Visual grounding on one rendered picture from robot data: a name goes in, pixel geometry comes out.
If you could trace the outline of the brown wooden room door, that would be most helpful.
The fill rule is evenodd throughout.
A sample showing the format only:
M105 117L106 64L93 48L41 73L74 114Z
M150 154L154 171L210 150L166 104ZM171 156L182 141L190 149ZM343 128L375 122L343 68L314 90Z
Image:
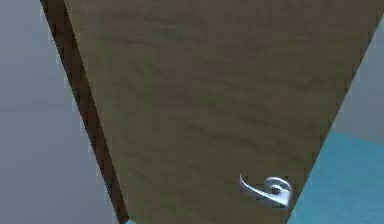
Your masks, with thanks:
M384 0L40 0L120 224L287 224Z

